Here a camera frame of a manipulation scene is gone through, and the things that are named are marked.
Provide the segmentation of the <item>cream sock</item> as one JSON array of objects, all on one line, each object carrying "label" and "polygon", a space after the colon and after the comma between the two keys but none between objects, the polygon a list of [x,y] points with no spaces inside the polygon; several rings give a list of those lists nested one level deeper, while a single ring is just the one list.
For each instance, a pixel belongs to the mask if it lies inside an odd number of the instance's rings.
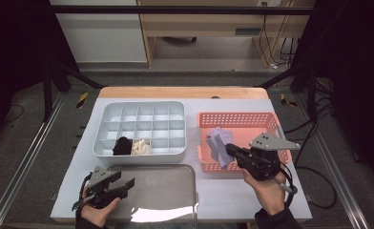
[{"label": "cream sock", "polygon": [[141,155],[148,155],[151,151],[150,143],[147,142],[145,139],[142,139],[139,142],[139,153]]},{"label": "cream sock", "polygon": [[135,140],[133,143],[133,149],[132,149],[132,154],[133,155],[142,155],[143,154],[143,143],[144,140]]}]

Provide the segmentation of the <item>black horizontal bar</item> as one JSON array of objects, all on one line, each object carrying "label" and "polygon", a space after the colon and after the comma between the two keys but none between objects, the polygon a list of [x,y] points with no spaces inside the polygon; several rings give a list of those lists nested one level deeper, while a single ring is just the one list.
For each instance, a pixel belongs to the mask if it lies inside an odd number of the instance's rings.
[{"label": "black horizontal bar", "polygon": [[55,13],[108,13],[108,14],[242,14],[242,15],[311,15],[313,8],[277,7],[209,7],[209,6],[75,6],[52,5]]}]

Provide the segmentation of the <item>wooden desk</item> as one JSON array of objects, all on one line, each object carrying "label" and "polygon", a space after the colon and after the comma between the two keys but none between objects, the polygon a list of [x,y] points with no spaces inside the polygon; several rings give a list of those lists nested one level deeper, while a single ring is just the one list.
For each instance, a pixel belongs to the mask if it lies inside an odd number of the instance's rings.
[{"label": "wooden desk", "polygon": [[[147,6],[313,7],[316,0],[136,0]],[[141,14],[139,16],[147,62],[153,63],[159,37],[250,37],[264,67],[277,63],[283,38],[300,38],[306,15]]]}]

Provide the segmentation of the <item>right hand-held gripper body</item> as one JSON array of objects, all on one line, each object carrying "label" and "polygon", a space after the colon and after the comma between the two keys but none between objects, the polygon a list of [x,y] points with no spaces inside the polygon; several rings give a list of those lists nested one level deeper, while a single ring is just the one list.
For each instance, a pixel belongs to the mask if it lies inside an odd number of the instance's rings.
[{"label": "right hand-held gripper body", "polygon": [[291,150],[301,145],[268,133],[262,133],[249,143],[249,155],[238,155],[244,161],[244,169],[257,181],[274,178],[281,166],[292,160]]}]

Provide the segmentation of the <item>person's right hand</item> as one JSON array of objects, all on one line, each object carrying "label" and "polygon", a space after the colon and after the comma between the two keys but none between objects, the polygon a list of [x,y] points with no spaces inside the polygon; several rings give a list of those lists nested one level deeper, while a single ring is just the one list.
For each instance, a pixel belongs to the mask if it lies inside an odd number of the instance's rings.
[{"label": "person's right hand", "polygon": [[274,216],[284,209],[285,191],[281,188],[281,183],[285,182],[285,176],[278,173],[274,179],[257,181],[250,173],[242,170],[244,181],[250,185],[256,197],[268,216]]}]

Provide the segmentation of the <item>black metal stand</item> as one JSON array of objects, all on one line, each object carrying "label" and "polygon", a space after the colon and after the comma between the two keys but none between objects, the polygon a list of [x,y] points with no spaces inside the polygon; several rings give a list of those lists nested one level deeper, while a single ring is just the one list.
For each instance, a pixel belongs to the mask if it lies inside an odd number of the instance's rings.
[{"label": "black metal stand", "polygon": [[316,105],[316,71],[309,64],[297,64],[289,70],[280,73],[270,80],[258,85],[258,88],[268,89],[277,84],[288,76],[293,76],[294,79],[290,85],[290,90],[293,93],[298,93],[307,87],[307,114],[312,122],[317,121],[317,105]]},{"label": "black metal stand", "polygon": [[75,77],[94,89],[104,88],[104,85],[91,80],[89,77],[83,75],[79,70],[70,68],[63,63],[54,62],[46,64],[43,68],[42,74],[44,93],[44,122],[46,122],[52,116],[52,83],[55,84],[59,92],[68,92],[72,86],[67,78],[68,75]]}]

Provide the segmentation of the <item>yellow black tape strip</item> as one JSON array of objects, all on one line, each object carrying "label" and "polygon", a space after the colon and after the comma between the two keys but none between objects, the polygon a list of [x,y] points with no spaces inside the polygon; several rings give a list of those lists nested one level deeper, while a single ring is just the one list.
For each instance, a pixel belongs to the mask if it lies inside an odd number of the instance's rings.
[{"label": "yellow black tape strip", "polygon": [[290,107],[297,107],[297,103],[293,102],[293,101],[288,101],[286,99],[285,94],[280,94],[280,102],[283,105],[287,105],[287,106],[290,106]]},{"label": "yellow black tape strip", "polygon": [[82,94],[80,95],[79,100],[78,100],[78,102],[77,102],[77,104],[76,104],[76,109],[80,109],[80,108],[83,107],[84,102],[85,102],[87,96],[88,96],[88,93],[82,93]]}]

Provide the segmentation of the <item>person's left hand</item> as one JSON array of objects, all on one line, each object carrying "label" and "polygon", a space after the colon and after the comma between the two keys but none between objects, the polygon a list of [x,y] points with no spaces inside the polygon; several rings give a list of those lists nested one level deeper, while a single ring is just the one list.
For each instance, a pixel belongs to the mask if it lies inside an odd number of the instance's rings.
[{"label": "person's left hand", "polygon": [[103,228],[105,226],[107,217],[115,209],[119,202],[120,198],[115,198],[108,206],[102,209],[95,209],[90,205],[85,205],[81,209],[80,216],[98,228]]}]

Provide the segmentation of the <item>transparent grey box lid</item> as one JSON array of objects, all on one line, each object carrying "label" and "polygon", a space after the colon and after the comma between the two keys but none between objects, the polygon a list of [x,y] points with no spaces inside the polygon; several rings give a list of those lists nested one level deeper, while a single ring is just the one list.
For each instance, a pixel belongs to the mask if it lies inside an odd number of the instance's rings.
[{"label": "transparent grey box lid", "polygon": [[121,178],[109,188],[135,179],[135,186],[109,216],[124,229],[196,229],[196,177],[188,165],[116,165]]}]

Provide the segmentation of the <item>grey divided storage box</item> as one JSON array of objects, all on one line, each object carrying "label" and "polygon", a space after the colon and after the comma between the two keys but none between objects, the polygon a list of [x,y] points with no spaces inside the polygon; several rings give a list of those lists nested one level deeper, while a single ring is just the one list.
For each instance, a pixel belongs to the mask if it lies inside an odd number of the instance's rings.
[{"label": "grey divided storage box", "polygon": [[[125,136],[150,143],[148,155],[115,156],[116,141]],[[113,102],[105,106],[94,138],[93,153],[102,163],[179,163],[187,145],[184,104],[179,101]]]}]

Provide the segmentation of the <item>pink perforated basket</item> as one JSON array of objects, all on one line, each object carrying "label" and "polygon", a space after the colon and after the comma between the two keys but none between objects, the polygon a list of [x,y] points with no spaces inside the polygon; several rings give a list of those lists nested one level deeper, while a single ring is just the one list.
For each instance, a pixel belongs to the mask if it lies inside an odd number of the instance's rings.
[{"label": "pink perforated basket", "polygon": [[206,142],[209,133],[221,128],[232,134],[232,142],[240,147],[249,147],[249,142],[262,133],[283,137],[281,124],[275,113],[270,112],[202,112],[197,115],[200,143],[197,146],[201,170],[205,173],[222,172],[218,162],[211,157],[211,148]]}]

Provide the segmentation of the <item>black curtain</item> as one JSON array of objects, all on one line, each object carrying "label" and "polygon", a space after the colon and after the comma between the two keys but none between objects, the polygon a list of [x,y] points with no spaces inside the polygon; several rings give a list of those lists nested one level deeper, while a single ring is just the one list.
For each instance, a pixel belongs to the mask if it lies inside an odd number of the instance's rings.
[{"label": "black curtain", "polygon": [[374,0],[316,0],[298,55],[320,39],[317,74],[333,81],[333,102],[352,144],[374,172]]},{"label": "black curtain", "polygon": [[71,85],[59,63],[75,70],[73,53],[50,0],[0,0],[0,127],[12,97],[43,81],[47,70],[61,91]]}]

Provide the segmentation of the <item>black sock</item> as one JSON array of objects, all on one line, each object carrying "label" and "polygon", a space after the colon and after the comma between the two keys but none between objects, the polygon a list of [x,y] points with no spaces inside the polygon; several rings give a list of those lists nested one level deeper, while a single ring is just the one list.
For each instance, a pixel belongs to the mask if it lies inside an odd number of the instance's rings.
[{"label": "black sock", "polygon": [[122,136],[116,141],[116,144],[113,148],[114,155],[115,156],[129,155],[132,151],[132,146],[133,146],[132,141],[129,138]]}]

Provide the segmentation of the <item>white cabinet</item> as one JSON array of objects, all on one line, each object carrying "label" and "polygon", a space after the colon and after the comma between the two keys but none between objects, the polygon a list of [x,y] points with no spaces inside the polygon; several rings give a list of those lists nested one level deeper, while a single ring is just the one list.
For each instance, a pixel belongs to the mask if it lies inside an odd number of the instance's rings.
[{"label": "white cabinet", "polygon": [[78,63],[147,62],[138,14],[58,13]]}]

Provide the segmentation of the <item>purple sock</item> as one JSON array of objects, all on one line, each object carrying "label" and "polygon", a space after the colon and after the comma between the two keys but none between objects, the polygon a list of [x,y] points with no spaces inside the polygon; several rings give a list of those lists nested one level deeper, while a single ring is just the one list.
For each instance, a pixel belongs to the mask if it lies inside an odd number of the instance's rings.
[{"label": "purple sock", "polygon": [[233,134],[231,131],[221,129],[220,127],[216,127],[212,133],[211,138],[214,145],[217,148],[224,147],[228,143],[233,142]]},{"label": "purple sock", "polygon": [[226,151],[226,145],[232,142],[233,138],[229,134],[215,134],[206,137],[206,143],[211,151],[211,158],[215,160],[223,170],[225,170],[230,163],[235,161],[235,159],[232,156],[229,156]]}]

